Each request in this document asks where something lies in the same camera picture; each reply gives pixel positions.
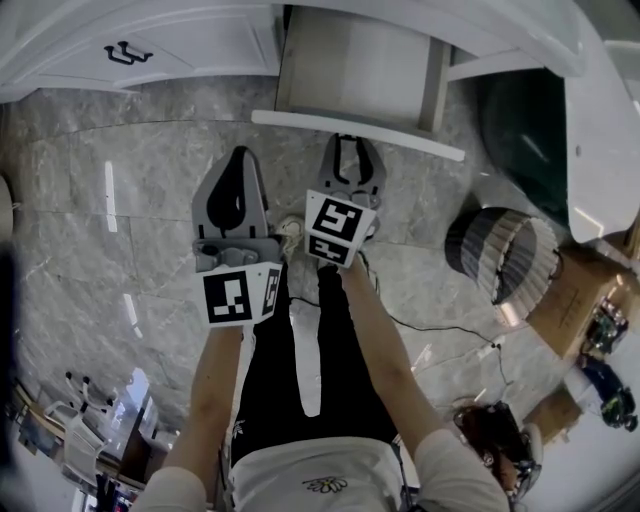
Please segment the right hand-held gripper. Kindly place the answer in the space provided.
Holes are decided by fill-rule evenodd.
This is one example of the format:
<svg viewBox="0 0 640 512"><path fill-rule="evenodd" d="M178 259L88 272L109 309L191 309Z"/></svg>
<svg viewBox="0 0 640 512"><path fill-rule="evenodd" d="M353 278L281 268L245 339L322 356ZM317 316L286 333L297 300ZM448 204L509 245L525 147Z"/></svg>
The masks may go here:
<svg viewBox="0 0 640 512"><path fill-rule="evenodd" d="M373 143L352 137L356 171L350 181L341 173L341 141L338 133L326 145L318 183L307 191L305 253L339 267L351 266L363 243L380 228L378 209L387 171Z"/></svg>

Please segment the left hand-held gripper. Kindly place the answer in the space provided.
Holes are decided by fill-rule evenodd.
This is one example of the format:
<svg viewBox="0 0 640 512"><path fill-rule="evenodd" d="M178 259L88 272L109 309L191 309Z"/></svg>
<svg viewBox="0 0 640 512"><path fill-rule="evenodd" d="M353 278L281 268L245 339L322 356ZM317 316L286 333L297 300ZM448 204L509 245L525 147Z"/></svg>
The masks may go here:
<svg viewBox="0 0 640 512"><path fill-rule="evenodd" d="M275 309L283 268L267 236L268 203L256 155L237 146L216 161L192 200L196 273L192 295L210 327L256 325ZM204 239L248 237L256 239Z"/></svg>

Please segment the white drawer with black knob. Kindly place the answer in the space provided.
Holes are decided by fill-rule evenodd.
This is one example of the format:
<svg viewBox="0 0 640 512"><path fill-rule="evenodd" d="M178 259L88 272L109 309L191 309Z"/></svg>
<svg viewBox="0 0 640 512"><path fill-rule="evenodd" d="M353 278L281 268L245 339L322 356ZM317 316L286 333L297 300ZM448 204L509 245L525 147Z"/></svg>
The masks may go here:
<svg viewBox="0 0 640 512"><path fill-rule="evenodd" d="M275 106L257 124L362 137L461 162L437 141L450 44L370 17L294 7Z"/></svg>

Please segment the person's left forearm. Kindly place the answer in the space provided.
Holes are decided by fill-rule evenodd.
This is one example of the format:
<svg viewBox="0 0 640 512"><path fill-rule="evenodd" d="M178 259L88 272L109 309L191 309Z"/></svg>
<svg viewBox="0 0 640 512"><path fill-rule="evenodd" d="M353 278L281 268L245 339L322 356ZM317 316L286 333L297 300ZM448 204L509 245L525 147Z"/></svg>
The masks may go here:
<svg viewBox="0 0 640 512"><path fill-rule="evenodd" d="M218 450L231 421L243 341L241 327L212 329L193 378L186 422L167 455L166 467L179 467L207 484L214 479Z"/></svg>

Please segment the person's right forearm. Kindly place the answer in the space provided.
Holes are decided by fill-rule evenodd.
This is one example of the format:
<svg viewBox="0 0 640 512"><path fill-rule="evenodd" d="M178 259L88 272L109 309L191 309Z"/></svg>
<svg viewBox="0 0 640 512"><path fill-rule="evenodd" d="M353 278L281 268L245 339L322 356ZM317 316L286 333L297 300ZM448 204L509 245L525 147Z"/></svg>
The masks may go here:
<svg viewBox="0 0 640 512"><path fill-rule="evenodd" d="M348 268L322 264L319 279L340 277L356 338L373 388L381 399L405 447L415 452L429 435L444 428L438 413L420 389L408 353L394 321L374 289L364 264Z"/></svg>

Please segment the person's left white shoe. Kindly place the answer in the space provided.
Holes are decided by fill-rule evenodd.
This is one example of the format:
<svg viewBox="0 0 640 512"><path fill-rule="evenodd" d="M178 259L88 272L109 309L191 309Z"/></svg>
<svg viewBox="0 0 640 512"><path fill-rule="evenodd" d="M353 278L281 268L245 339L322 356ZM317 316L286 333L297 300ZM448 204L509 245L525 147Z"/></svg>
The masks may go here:
<svg viewBox="0 0 640 512"><path fill-rule="evenodd" d="M299 215L288 215L280 220L276 226L275 234L282 242L284 260L289 263L298 246L304 240L305 221Z"/></svg>

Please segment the pleated waste basket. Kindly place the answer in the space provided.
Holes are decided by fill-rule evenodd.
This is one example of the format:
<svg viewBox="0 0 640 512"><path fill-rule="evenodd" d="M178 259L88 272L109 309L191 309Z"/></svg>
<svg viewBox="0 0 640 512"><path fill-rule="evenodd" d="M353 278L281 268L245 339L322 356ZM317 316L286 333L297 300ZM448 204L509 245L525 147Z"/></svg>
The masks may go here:
<svg viewBox="0 0 640 512"><path fill-rule="evenodd" d="M471 279L510 327L527 319L562 269L551 225L503 207L461 214L444 251L449 266Z"/></svg>

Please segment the black trousers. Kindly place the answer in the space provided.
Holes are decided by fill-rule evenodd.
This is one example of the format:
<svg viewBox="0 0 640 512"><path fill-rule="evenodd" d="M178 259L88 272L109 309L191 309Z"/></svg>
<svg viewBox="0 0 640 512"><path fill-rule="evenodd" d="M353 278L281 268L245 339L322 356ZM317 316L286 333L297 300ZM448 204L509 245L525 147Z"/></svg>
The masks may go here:
<svg viewBox="0 0 640 512"><path fill-rule="evenodd" d="M397 435L374 390L337 267L319 269L321 404L306 415L300 397L288 284L274 315L254 329L255 350L244 380L231 442L231 462L293 442L358 437L391 443Z"/></svg>

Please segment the white vanity cabinet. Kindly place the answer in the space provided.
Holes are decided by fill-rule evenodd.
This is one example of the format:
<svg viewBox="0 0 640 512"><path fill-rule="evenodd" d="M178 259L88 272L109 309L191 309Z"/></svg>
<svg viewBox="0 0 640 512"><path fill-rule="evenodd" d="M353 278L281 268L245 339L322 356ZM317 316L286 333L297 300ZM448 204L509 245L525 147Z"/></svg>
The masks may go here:
<svg viewBox="0 0 640 512"><path fill-rule="evenodd" d="M289 7L370 17L454 47L494 46L420 0L0 0L0 104L40 88L122 91L192 76L275 76ZM112 62L104 47L119 41L154 56L132 66ZM539 65L519 51L470 55L495 69Z"/></svg>

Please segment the white tub with green shell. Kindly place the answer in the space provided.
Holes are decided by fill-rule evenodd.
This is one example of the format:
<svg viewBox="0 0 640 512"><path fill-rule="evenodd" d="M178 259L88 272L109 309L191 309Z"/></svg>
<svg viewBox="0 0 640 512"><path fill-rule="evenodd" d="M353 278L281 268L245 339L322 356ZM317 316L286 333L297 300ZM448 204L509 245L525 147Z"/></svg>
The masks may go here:
<svg viewBox="0 0 640 512"><path fill-rule="evenodd" d="M608 47L586 45L586 69L479 79L478 116L492 163L578 242L627 230L640 210L640 112Z"/></svg>

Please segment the white swivel chair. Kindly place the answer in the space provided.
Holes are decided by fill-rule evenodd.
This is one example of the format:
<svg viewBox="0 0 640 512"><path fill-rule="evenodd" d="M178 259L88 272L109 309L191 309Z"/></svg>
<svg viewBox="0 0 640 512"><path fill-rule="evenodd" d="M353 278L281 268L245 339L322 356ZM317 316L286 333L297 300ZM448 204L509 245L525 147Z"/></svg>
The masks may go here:
<svg viewBox="0 0 640 512"><path fill-rule="evenodd" d="M99 456L106 452L120 461L124 451L121 421L116 415L120 394L114 389L106 399L98 400L90 392L91 379L84 376L76 382L71 371L65 373L65 382L71 400L54 402L44 416L63 430L63 469L97 487Z"/></svg>

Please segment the white flower print shirt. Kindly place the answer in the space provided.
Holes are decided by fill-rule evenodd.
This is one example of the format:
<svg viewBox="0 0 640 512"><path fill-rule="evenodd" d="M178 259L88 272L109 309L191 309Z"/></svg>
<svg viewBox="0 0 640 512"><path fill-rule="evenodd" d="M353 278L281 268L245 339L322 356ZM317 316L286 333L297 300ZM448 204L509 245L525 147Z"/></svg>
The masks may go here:
<svg viewBox="0 0 640 512"><path fill-rule="evenodd" d="M499 483L447 429L421 441L414 465L426 512L510 512ZM389 445L336 437L253 452L230 486L235 512L398 512L402 478Z"/></svg>

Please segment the green circuit board device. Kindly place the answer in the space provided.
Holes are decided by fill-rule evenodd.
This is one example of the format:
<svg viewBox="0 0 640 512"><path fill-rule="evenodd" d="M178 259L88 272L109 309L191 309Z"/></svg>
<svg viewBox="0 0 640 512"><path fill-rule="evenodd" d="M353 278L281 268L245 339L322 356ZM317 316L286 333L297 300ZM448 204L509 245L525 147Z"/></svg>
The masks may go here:
<svg viewBox="0 0 640 512"><path fill-rule="evenodd" d="M600 352L610 354L629 328L629 321L622 310L609 299L603 298L595 308L587 329L587 340Z"/></svg>

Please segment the small brown cardboard box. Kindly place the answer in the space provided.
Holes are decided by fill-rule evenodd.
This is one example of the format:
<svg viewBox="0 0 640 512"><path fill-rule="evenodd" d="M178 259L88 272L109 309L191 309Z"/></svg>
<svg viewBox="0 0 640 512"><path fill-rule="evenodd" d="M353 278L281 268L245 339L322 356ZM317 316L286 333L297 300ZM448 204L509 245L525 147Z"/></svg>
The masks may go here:
<svg viewBox="0 0 640 512"><path fill-rule="evenodd" d="M582 413L569 390L559 387L525 417L525 422L538 427L542 443L546 445L570 430Z"/></svg>

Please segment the green wheeled robot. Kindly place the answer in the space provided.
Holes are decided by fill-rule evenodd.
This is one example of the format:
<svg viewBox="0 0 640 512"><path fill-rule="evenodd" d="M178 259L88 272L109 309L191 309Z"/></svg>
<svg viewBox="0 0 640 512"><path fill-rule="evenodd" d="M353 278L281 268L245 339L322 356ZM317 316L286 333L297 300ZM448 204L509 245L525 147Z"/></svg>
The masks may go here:
<svg viewBox="0 0 640 512"><path fill-rule="evenodd" d="M634 432L639 425L635 411L636 402L628 387L621 388L600 407L602 420L608 427L624 428L628 432Z"/></svg>

